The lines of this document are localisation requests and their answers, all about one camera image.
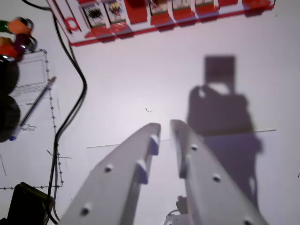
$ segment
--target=paper sheet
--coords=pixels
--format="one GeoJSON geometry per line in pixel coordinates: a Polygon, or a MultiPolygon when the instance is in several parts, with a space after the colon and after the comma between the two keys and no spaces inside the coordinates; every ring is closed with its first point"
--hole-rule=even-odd
{"type": "MultiPolygon", "coordinates": [[[[50,74],[47,52],[40,50],[24,56],[18,63],[19,79],[10,94],[17,102],[21,119],[47,84],[50,74]]],[[[54,136],[59,122],[59,105],[55,84],[40,101],[23,126],[17,139],[0,144],[0,218],[6,217],[14,187],[25,182],[47,192],[54,136]]],[[[58,158],[58,195],[64,183],[66,159],[58,158]]]]}

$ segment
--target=black cable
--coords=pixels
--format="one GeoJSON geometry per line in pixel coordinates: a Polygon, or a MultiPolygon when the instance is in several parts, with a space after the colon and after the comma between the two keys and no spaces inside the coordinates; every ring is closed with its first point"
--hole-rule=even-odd
{"type": "Polygon", "coordinates": [[[55,174],[55,185],[54,185],[54,193],[56,194],[56,189],[57,189],[57,148],[58,148],[58,141],[62,135],[62,133],[64,132],[64,130],[69,126],[69,124],[72,122],[72,120],[74,119],[74,117],[77,115],[80,107],[83,104],[83,100],[85,99],[86,96],[86,92],[87,92],[87,83],[85,80],[85,77],[81,71],[81,69],[78,66],[78,63],[76,61],[76,59],[72,59],[71,55],[69,54],[69,52],[67,51],[66,46],[63,43],[63,40],[61,38],[60,32],[59,32],[59,28],[57,25],[57,21],[53,15],[53,21],[54,21],[54,26],[60,41],[60,44],[62,46],[62,48],[64,49],[66,55],[68,56],[69,60],[71,61],[71,63],[73,64],[74,68],[77,70],[79,76],[82,79],[83,82],[83,89],[82,92],[76,102],[76,104],[74,105],[74,107],[72,108],[71,112],[68,114],[67,118],[65,119],[65,121],[63,122],[63,124],[61,125],[61,127],[59,128],[55,139],[54,139],[54,147],[53,147],[53,158],[52,158],[52,166],[51,166],[51,173],[50,173],[50,179],[49,179],[49,187],[48,187],[48,196],[47,196],[47,200],[48,200],[48,207],[49,207],[49,203],[50,203],[50,196],[51,196],[51,189],[52,189],[52,182],[53,182],[53,173],[54,173],[54,169],[56,168],[56,174],[55,174]]]}
{"type": "Polygon", "coordinates": [[[51,11],[51,9],[49,7],[37,6],[35,4],[32,4],[31,2],[28,2],[27,0],[21,0],[21,1],[24,2],[27,5],[30,5],[30,6],[34,7],[34,8],[38,8],[38,9],[45,10],[45,11],[51,11]]]}
{"type": "MultiPolygon", "coordinates": [[[[45,11],[51,11],[51,9],[49,7],[41,7],[41,6],[37,6],[35,4],[32,4],[30,2],[28,2],[27,0],[21,0],[24,3],[26,3],[27,5],[30,5],[32,7],[41,9],[41,10],[45,10],[45,11]]],[[[71,54],[73,56],[73,58],[70,56],[69,52],[67,51],[67,48],[65,46],[65,44],[62,41],[61,35],[60,35],[60,31],[57,25],[57,21],[55,19],[54,14],[52,13],[53,16],[53,22],[54,22],[54,26],[55,26],[55,30],[57,32],[57,36],[59,38],[60,44],[62,46],[62,48],[64,49],[66,55],[68,56],[69,60],[71,61],[71,63],[73,64],[74,68],[76,69],[76,71],[78,72],[79,76],[82,79],[83,82],[83,88],[82,88],[82,92],[76,102],[76,104],[73,106],[72,110],[70,111],[70,113],[68,114],[67,118],[65,119],[65,121],[63,122],[63,124],[61,125],[61,127],[59,128],[58,132],[55,135],[55,139],[54,139],[54,147],[53,147],[53,157],[52,157],[52,165],[51,165],[51,172],[50,172],[50,178],[49,178],[49,186],[48,186],[48,195],[47,195],[47,206],[46,206],[46,210],[47,210],[47,214],[48,217],[51,219],[51,221],[54,224],[58,224],[58,222],[52,217],[51,213],[50,213],[50,197],[51,197],[51,189],[52,189],[52,182],[53,182],[53,172],[55,170],[55,185],[54,185],[54,205],[53,205],[53,212],[55,214],[55,217],[57,218],[57,220],[59,221],[59,217],[57,216],[56,213],[56,208],[55,208],[55,200],[56,200],[56,193],[57,193],[57,182],[58,182],[58,172],[57,172],[57,151],[58,151],[58,142],[60,139],[60,136],[62,135],[62,133],[65,131],[65,129],[70,125],[70,123],[72,122],[72,120],[75,118],[75,116],[77,115],[78,111],[80,110],[81,106],[83,105],[83,101],[85,99],[86,96],[86,92],[87,92],[87,83],[85,80],[85,77],[78,65],[78,62],[76,61],[76,58],[74,56],[74,52],[73,49],[70,45],[69,42],[69,46],[70,46],[70,51],[71,54]]]]}

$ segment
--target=pen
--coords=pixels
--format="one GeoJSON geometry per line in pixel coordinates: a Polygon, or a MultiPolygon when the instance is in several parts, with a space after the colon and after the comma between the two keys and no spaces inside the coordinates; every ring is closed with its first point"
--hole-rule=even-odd
{"type": "Polygon", "coordinates": [[[19,135],[19,133],[20,133],[23,125],[26,123],[26,121],[32,115],[33,111],[35,110],[35,108],[37,107],[38,103],[43,98],[43,96],[45,95],[45,93],[47,92],[47,90],[49,90],[52,87],[55,79],[56,79],[55,76],[53,78],[51,78],[51,80],[49,80],[48,84],[41,91],[41,93],[39,94],[39,96],[37,97],[37,99],[34,101],[34,103],[31,105],[30,109],[25,114],[25,116],[22,119],[22,121],[19,123],[18,127],[15,129],[14,134],[10,137],[10,139],[9,139],[10,141],[14,141],[17,138],[17,136],[19,135]]]}

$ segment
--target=printed label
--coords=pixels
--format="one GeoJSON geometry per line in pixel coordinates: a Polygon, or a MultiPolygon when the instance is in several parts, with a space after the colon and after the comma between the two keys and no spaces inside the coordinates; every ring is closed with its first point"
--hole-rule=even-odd
{"type": "Polygon", "coordinates": [[[125,22],[124,6],[120,0],[104,3],[111,24],[125,22]]]}
{"type": "Polygon", "coordinates": [[[173,4],[173,11],[189,8],[190,7],[190,0],[172,0],[173,4]]]}
{"type": "Polygon", "coordinates": [[[213,0],[195,0],[196,6],[214,3],[213,0]]]}
{"type": "Polygon", "coordinates": [[[152,15],[168,12],[167,0],[149,0],[152,15]]]}
{"type": "Polygon", "coordinates": [[[105,26],[103,12],[99,3],[84,6],[82,10],[91,28],[105,26]]]}

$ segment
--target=green knob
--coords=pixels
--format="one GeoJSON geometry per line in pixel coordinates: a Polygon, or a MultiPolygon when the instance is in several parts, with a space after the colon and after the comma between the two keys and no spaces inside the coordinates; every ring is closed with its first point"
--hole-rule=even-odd
{"type": "Polygon", "coordinates": [[[0,32],[6,32],[11,34],[11,32],[8,29],[8,21],[0,20],[0,32]]]}

